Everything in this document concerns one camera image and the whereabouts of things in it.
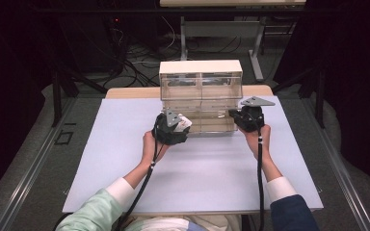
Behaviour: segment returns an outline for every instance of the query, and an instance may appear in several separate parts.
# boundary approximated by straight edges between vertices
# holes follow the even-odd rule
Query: light green sleeve
[[[121,205],[106,191],[100,190],[74,214],[66,217],[56,228],[66,230],[107,230],[121,216]]]

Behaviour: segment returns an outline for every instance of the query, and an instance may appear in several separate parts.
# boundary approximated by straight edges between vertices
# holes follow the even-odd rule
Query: handheld controller
[[[241,110],[229,110],[234,122],[246,132],[259,130],[264,126],[264,115],[260,106],[274,106],[275,103],[259,97],[251,97],[242,102]]]
[[[260,107],[243,106],[242,110],[229,110],[234,122],[246,132],[253,132],[264,126],[264,115]]]
[[[167,110],[156,117],[152,136],[166,145],[185,142],[192,122],[187,117]]]

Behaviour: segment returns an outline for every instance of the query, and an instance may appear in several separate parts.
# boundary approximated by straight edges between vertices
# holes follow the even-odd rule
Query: wooden table edge
[[[273,95],[272,89],[267,85],[242,86],[244,96]],[[116,98],[159,98],[160,88],[113,88],[109,89],[106,99]]]

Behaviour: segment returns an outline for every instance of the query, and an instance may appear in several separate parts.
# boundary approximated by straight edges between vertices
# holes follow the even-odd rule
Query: hand
[[[253,152],[254,158],[257,160],[258,156],[258,132],[246,132],[243,129],[239,128],[239,130],[245,135],[246,141],[248,142],[248,146]],[[261,129],[260,133],[263,138],[263,145],[262,145],[262,153],[263,158],[270,158],[269,154],[269,146],[270,146],[270,132],[271,128],[269,125],[265,124]]]
[[[254,158],[257,160],[258,156],[258,132],[250,132],[247,133],[242,129],[239,129],[246,137],[246,141],[248,142],[248,146],[253,152]],[[278,167],[272,160],[269,152],[269,145],[270,145],[270,126],[265,124],[261,129],[260,133],[263,138],[263,145],[262,145],[262,169],[266,176],[267,181],[272,181],[276,178],[282,176],[281,172],[278,170]]]
[[[163,145],[160,142],[157,143],[157,152],[161,150],[157,158],[157,162],[163,158],[168,148],[168,145]],[[138,184],[140,184],[141,180],[146,176],[152,159],[154,158],[154,152],[155,138],[152,137],[152,133],[149,131],[143,136],[143,157],[141,158],[140,163],[124,176],[124,179],[128,182],[128,184],[131,185],[133,189],[135,189]]]
[[[157,142],[157,154],[159,152],[157,162],[164,157],[169,147],[170,147],[169,145],[164,145],[160,142]],[[140,165],[146,165],[149,167],[149,165],[152,162],[152,159],[154,158],[154,152],[155,152],[155,138],[152,137],[151,131],[145,132],[143,136],[143,157],[141,159]]]

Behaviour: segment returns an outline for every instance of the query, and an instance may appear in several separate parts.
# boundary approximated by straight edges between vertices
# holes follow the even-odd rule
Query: dark blue sleeve
[[[314,216],[308,209],[304,199],[296,194],[284,197],[270,205],[272,223],[278,230],[319,230]]]

